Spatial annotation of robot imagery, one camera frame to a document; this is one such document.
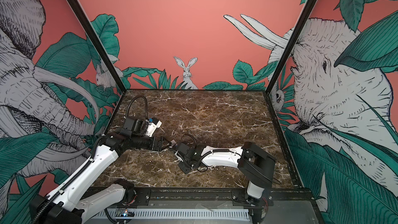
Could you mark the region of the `white remote control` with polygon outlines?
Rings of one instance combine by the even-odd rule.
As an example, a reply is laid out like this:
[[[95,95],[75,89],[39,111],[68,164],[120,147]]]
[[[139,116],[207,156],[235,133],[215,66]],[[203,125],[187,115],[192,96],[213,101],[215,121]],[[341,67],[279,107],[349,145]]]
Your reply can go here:
[[[185,164],[185,159],[184,157],[179,153],[179,151],[174,151],[175,156],[177,157],[177,159],[182,162],[183,164]]]

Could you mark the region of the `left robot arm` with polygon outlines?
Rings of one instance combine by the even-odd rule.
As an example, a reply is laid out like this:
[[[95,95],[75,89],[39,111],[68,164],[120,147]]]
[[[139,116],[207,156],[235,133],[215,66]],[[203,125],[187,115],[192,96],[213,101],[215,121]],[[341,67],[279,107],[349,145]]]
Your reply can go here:
[[[120,180],[89,198],[84,194],[95,180],[125,151],[162,151],[169,146],[154,137],[162,122],[157,118],[139,120],[127,117],[118,132],[103,134],[95,142],[90,157],[60,186],[45,197],[35,197],[29,205],[33,224],[83,224],[108,206],[135,199],[134,185]]]

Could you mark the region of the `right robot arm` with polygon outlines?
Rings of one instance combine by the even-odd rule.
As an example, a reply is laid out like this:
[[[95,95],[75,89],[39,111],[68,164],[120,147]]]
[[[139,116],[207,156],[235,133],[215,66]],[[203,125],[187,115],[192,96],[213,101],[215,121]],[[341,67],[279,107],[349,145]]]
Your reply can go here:
[[[252,205],[268,203],[274,180],[276,158],[255,143],[245,142],[235,148],[214,148],[177,143],[170,148],[179,160],[179,167],[188,174],[205,172],[210,167],[230,167],[240,170],[248,179],[246,201]]]

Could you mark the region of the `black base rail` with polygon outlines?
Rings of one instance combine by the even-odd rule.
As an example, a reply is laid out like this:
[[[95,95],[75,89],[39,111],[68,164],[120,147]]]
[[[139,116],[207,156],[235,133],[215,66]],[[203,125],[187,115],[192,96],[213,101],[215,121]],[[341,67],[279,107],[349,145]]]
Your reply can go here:
[[[232,202],[234,206],[272,206],[276,201],[313,200],[314,195],[307,188],[272,188],[266,190],[260,199],[250,197],[245,188],[159,188],[136,187],[136,197],[129,207],[154,205],[159,201],[187,202],[210,201]]]

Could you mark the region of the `left black frame post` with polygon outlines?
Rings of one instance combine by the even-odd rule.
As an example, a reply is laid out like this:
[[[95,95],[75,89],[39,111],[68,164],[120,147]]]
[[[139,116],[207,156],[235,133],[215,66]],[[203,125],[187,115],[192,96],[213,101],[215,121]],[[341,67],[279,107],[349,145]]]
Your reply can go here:
[[[75,16],[77,17],[78,21],[84,28],[86,34],[88,35],[89,39],[91,40],[94,49],[96,52],[99,54],[101,57],[102,61],[108,68],[111,76],[115,80],[117,86],[120,88],[122,93],[126,93],[127,89],[125,88],[122,80],[120,79],[120,76],[117,74],[114,65],[109,59],[109,56],[106,52],[106,49],[104,48],[100,38],[98,37],[96,31],[93,28],[93,25],[89,21],[86,13],[84,12],[81,4],[79,3],[78,0],[67,0],[68,4],[70,5],[71,9],[73,10]]]

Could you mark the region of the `black frame post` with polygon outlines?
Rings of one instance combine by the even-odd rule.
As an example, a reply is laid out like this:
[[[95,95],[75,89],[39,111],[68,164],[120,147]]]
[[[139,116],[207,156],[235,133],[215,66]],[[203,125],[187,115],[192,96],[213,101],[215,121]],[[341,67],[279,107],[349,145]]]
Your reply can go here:
[[[291,34],[291,37],[288,40],[288,43],[286,47],[284,48],[284,52],[282,54],[282,57],[280,58],[277,67],[274,71],[274,74],[271,78],[271,81],[268,84],[268,87],[265,91],[267,95],[271,94],[271,90],[273,89],[274,85],[276,84],[276,81],[281,73],[281,71],[284,68],[285,63],[287,62],[288,58],[291,55],[291,52],[293,51],[294,45],[296,44],[303,28],[305,27],[306,21],[308,20],[311,12],[313,11],[313,8],[316,4],[317,0],[307,0],[304,8],[302,10],[302,13],[300,14],[300,17],[297,20],[297,23],[295,27],[293,28],[293,32]]]
[[[89,21],[86,13],[84,12],[81,4],[79,3],[78,0],[67,0],[68,4],[70,5],[71,9],[73,10],[75,16],[77,17],[78,21],[84,28],[86,34],[88,35],[89,39],[91,40],[94,49],[96,52],[99,54],[101,57],[102,61],[108,68],[111,76],[115,80],[117,86],[120,88],[122,93],[126,93],[127,89],[125,88],[122,80],[120,79],[120,76],[117,74],[114,65],[109,59],[109,56],[106,52],[106,49],[104,48],[100,38],[98,37],[96,31],[93,28],[93,25]]]

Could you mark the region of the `right black frame post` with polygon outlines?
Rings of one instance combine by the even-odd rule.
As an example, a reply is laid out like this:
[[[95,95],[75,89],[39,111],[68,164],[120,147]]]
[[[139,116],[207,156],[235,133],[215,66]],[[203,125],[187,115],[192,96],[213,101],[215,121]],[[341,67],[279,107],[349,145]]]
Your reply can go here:
[[[288,40],[288,43],[286,47],[284,48],[284,52],[282,54],[282,57],[280,58],[277,67],[274,71],[274,74],[271,78],[271,81],[268,84],[268,87],[265,91],[267,95],[271,94],[271,90],[273,89],[274,85],[276,84],[276,81],[281,73],[281,71],[284,68],[285,63],[287,62],[288,58],[291,55],[291,52],[293,51],[294,45],[296,44],[303,28],[305,27],[306,21],[308,20],[311,12],[313,11],[313,8],[316,4],[317,0],[307,0],[304,8],[302,10],[302,13],[300,14],[300,17],[297,20],[297,23],[295,27],[293,28],[293,32],[291,34],[291,37]]]

